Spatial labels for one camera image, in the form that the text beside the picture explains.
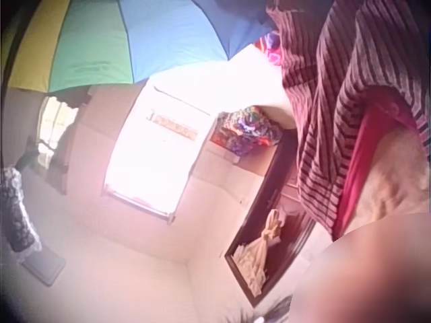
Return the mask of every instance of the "hanging cloth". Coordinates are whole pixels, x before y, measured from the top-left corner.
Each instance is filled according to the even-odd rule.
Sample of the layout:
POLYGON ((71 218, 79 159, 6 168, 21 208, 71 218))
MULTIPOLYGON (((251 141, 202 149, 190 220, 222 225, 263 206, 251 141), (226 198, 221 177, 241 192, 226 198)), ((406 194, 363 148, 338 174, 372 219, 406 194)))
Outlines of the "hanging cloth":
POLYGON ((246 281, 253 296, 262 294, 262 286, 266 281, 265 263, 267 260, 268 242, 279 237, 281 221, 277 209, 269 212, 261 237, 247 246, 239 246, 235 250, 233 260, 242 277, 246 281))
POLYGON ((210 140, 237 156, 244 156, 256 146, 277 145, 282 134, 281 127, 258 106, 249 106, 232 113, 222 112, 210 140))
POLYGON ((21 263, 42 245, 24 206, 21 173, 15 167, 1 170, 0 181, 1 232, 12 254, 21 263))

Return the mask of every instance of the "white wall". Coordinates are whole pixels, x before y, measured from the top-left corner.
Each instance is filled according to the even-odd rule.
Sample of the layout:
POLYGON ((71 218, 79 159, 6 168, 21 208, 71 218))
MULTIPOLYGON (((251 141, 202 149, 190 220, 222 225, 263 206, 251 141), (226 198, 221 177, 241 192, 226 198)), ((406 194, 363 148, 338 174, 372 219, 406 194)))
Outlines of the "white wall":
MULTIPOLYGON (((206 210, 205 203, 214 203, 214 194, 209 199, 207 193, 217 193, 217 188, 211 190, 213 186, 202 180, 192 182, 187 189, 198 199, 185 199, 183 217, 178 215, 178 223, 172 227, 100 197, 103 167, 113 147, 109 136, 127 114, 127 100, 133 92, 138 89, 122 87, 95 94, 95 102, 102 107, 99 113, 90 109, 86 124, 79 125, 67 196, 59 195, 31 169, 23 174, 30 218, 42 241, 67 262, 50 288, 13 262, 2 265, 3 291, 26 322, 198 322, 186 266, 143 253, 183 260, 195 244, 187 226, 197 225, 193 220, 206 210), (109 238, 140 252, 100 237, 82 223, 92 224, 109 238)), ((14 164, 24 152, 42 98, 35 92, 8 91, 2 129, 7 164, 14 164)))
MULTIPOLYGON (((220 186, 232 162, 208 143, 186 187, 172 225, 138 211, 109 196, 101 196, 115 141, 139 94, 139 85, 96 87, 77 126, 67 181, 67 196, 54 195, 54 203, 71 210, 77 221, 103 236, 138 252, 186 262, 194 252, 206 217, 215 209, 220 186)), ((5 159, 15 163, 24 152, 30 126, 37 118, 42 95, 11 89, 5 113, 5 159)), ((46 187, 35 188, 46 190, 46 187)))
MULTIPOLYGON (((208 217, 199 249, 189 262, 193 298, 200 322, 220 323, 238 317, 240 311, 253 311, 236 282, 224 254, 248 212, 262 177, 232 168, 226 192, 219 198, 214 213, 208 217)), ((278 299, 290 295, 310 261, 330 244, 329 234, 317 225, 299 256, 269 295, 257 306, 262 313, 278 299)))

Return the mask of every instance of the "umbrella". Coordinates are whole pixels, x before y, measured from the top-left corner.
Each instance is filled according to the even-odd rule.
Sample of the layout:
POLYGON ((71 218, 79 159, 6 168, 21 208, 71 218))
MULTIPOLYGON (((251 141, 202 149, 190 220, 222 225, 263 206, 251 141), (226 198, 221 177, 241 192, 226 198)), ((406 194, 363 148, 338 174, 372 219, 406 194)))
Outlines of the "umbrella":
MULTIPOLYGON (((130 84, 173 67, 225 61, 272 31, 266 0, 42 0, 8 86, 56 92, 130 84)), ((2 37, 2 70, 20 23, 2 37)))

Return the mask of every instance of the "bright window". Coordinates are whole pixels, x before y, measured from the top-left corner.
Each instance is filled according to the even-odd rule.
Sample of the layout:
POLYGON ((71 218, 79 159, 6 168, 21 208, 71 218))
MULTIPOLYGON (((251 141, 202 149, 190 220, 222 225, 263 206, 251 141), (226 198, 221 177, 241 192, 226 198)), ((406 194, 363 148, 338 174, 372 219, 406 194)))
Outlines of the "bright window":
POLYGON ((48 169, 61 135, 75 121, 77 111, 54 97, 45 98, 40 111, 37 138, 40 152, 38 163, 43 168, 48 169))
POLYGON ((148 211, 176 210, 213 118, 144 87, 115 145, 105 189, 148 211))

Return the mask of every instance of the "window frame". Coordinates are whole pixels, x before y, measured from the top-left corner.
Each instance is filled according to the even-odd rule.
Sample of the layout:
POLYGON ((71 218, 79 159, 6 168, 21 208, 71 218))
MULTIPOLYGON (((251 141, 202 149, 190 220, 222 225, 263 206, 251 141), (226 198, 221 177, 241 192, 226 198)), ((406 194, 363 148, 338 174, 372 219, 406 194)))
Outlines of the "window frame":
MULTIPOLYGON (((108 197, 110 197, 110 198, 112 198, 112 199, 114 199, 114 200, 116 200, 116 201, 118 201, 118 202, 120 202, 120 203, 123 203, 123 204, 125 204, 125 205, 128 205, 128 206, 130 206, 130 207, 132 207, 132 208, 136 209, 137 211, 141 211, 141 212, 144 212, 145 214, 148 214, 148 215, 151 215, 151 216, 156 217, 156 218, 158 218, 158 219, 164 220, 164 221, 166 221, 166 222, 168 223, 168 225, 170 225, 170 224, 172 224, 172 222, 173 222, 173 221, 175 220, 175 218, 176 218, 176 212, 177 212, 178 207, 179 207, 179 205, 181 204, 181 201, 182 201, 182 199, 183 199, 183 197, 184 197, 184 193, 185 193, 185 191, 186 191, 186 189, 187 189, 187 186, 189 185, 189 181, 190 181, 190 178, 191 178, 191 176, 192 176, 192 174, 193 174, 193 171, 194 171, 194 169, 195 169, 195 166, 196 166, 197 160, 198 160, 198 159, 199 159, 199 157, 201 156, 201 153, 202 153, 203 148, 204 148, 204 146, 205 146, 205 142, 207 142, 207 141, 209 140, 209 138, 211 137, 211 134, 213 133, 213 130, 214 130, 214 127, 215 127, 215 125, 216 125, 216 121, 217 121, 217 120, 216 120, 216 117, 213 117, 210 113, 207 113, 206 111, 204 111, 204 110, 202 110, 202 109, 199 109, 199 108, 197 108, 197 107, 195 107, 195 106, 193 106, 193 105, 191 105, 191 104, 189 104, 189 103, 187 103, 187 102, 185 102, 185 101, 183 101, 183 100, 181 100, 181 99, 179 99, 179 98, 177 98, 177 97, 175 97, 175 96, 173 96, 173 95, 171 95, 171 94, 169 94, 169 93, 166 93, 166 92, 164 92, 164 91, 162 91, 162 90, 158 89, 158 88, 157 88, 156 86, 154 86, 154 85, 149 85, 149 84, 147 83, 145 86, 146 86, 146 87, 148 87, 148 86, 152 86, 152 89, 153 89, 154 91, 159 92, 159 93, 161 93, 161 94, 164 94, 164 95, 166 95, 166 96, 168 96, 168 97, 170 97, 170 98, 172 98, 172 99, 174 99, 174 100, 177 100, 177 101, 181 102, 182 104, 185 104, 185 105, 189 106, 190 108, 196 109, 197 111, 200 111, 200 112, 202 112, 203 114, 208 115, 208 117, 209 117, 209 118, 212 118, 213 120, 212 120, 212 122, 210 122, 210 126, 209 126, 209 128, 208 128, 208 130, 207 130, 207 133, 205 134, 205 136, 204 136, 203 140, 199 143, 199 149, 198 149, 198 152, 197 152, 197 154, 196 154, 196 156, 195 156, 195 159, 194 159, 194 161, 193 161, 193 163, 192 163, 192 165, 191 165, 191 167, 190 167, 190 169, 189 169, 189 171, 188 171, 188 174, 187 174, 187 181, 186 181, 186 183, 185 183, 185 186, 184 186, 184 188, 183 188, 183 191, 181 192, 181 194, 180 194, 180 196, 179 196, 178 203, 177 203, 177 205, 176 205, 175 210, 173 210, 173 212, 171 212, 171 213, 165 213, 165 212, 159 211, 159 210, 157 210, 157 209, 155 209, 155 208, 151 207, 151 205, 149 205, 149 204, 148 204, 147 202, 145 202, 144 200, 136 201, 135 199, 131 199, 131 198, 129 198, 129 197, 127 197, 127 196, 125 196, 125 195, 123 195, 123 194, 121 194, 121 193, 117 192, 116 190, 114 190, 113 188, 111 188, 109 184, 107 184, 107 183, 106 183, 106 177, 107 177, 106 175, 107 175, 107 173, 108 173, 109 163, 110 163, 110 161, 111 161, 111 159, 112 159, 112 155, 113 155, 113 153, 114 153, 114 150, 112 150, 111 157, 110 157, 110 159, 109 159, 109 163, 108 163, 108 167, 107 167, 106 172, 105 172, 105 177, 104 177, 104 181, 103 181, 103 187, 102 187, 102 194, 101 194, 101 195, 102 195, 102 196, 108 196, 108 197)), ((124 121, 124 123, 123 123, 123 125, 122 125, 122 127, 121 127, 121 130, 120 130, 119 135, 121 134, 121 131, 123 131, 123 129, 124 129, 125 125, 126 125, 127 120, 129 119, 129 117, 130 117, 130 116, 131 116, 131 114, 133 113, 133 109, 134 109, 134 107, 135 107, 135 105, 136 105, 136 102, 137 102, 137 100, 138 100, 138 98, 139 98, 139 95, 136 97, 136 99, 135 99, 135 101, 134 101, 134 103, 133 103, 133 106, 132 106, 132 108, 130 109, 130 111, 129 111, 129 113, 128 113, 128 115, 127 115, 127 117, 126 117, 126 119, 125 119, 125 121, 124 121)))

